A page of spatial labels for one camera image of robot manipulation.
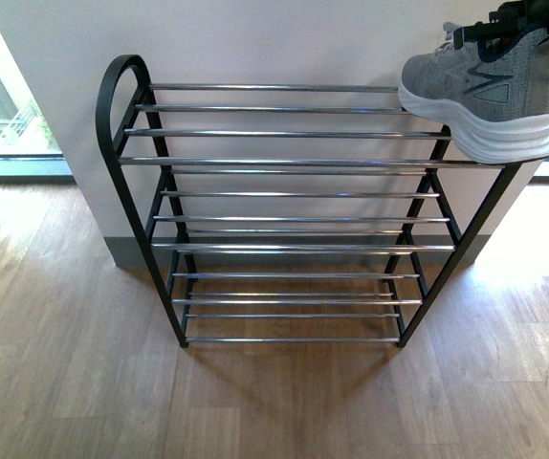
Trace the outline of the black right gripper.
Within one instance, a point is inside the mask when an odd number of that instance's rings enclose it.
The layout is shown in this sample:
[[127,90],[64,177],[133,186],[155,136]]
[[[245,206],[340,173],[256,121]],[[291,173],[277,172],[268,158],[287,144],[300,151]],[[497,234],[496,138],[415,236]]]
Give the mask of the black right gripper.
[[488,22],[454,29],[454,49],[460,50],[466,43],[494,41],[500,47],[530,26],[544,27],[549,32],[549,1],[506,1],[495,11],[490,11]]

